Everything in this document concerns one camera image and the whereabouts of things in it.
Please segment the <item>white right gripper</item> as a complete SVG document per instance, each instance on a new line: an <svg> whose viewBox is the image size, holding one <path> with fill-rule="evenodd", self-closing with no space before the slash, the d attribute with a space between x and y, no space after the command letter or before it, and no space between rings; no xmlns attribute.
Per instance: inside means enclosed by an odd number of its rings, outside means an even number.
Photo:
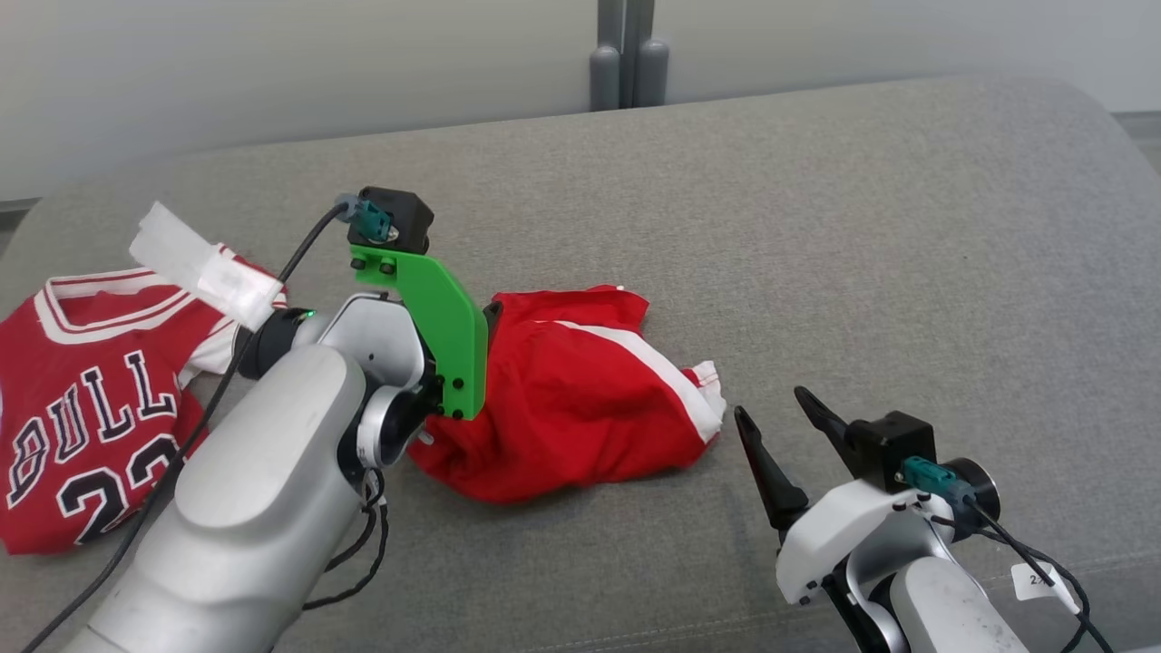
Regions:
<svg viewBox="0 0 1161 653"><path fill-rule="evenodd" d="M857 471L854 449L845 437L846 422L805 387L795 388L795 400L848 471ZM824 576L842 562L851 567L845 576L864 584L920 558L950 557L954 529L932 523L933 516L952 518L942 497L922 500L915 489L887 493L866 481L850 481L825 491L809 509L805 489L792 483L767 453L747 409L734 406L733 415L767 524L787 534L776 562L776 583L788 603L815 598Z"/></svg>

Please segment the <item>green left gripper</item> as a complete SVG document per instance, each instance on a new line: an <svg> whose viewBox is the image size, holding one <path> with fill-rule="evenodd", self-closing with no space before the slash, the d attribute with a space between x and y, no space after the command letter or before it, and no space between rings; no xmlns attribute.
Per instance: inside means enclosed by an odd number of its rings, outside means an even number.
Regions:
<svg viewBox="0 0 1161 653"><path fill-rule="evenodd" d="M439 259L401 249L352 245L356 281L398 292L419 336L444 378L444 414L474 419L486 394L488 352L499 329L504 306L481 309L464 286Z"/></svg>

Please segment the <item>red shorts white stripe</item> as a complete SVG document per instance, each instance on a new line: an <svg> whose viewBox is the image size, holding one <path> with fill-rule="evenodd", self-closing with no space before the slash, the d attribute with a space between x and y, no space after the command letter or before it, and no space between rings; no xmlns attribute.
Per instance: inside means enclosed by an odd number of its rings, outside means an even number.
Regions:
<svg viewBox="0 0 1161 653"><path fill-rule="evenodd" d="M512 504L697 462L723 426L715 364L650 345L649 301L622 286L493 295L486 396L474 419L435 416L412 462L453 491Z"/></svg>

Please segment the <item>red Bulls jersey white sleeves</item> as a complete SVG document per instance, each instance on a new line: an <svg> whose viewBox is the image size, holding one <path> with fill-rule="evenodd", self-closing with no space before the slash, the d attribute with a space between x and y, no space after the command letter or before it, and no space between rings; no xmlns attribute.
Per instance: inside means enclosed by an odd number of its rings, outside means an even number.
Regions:
<svg viewBox="0 0 1161 653"><path fill-rule="evenodd" d="M51 555L134 516L238 324L147 268L49 278L0 322L0 544Z"/></svg>

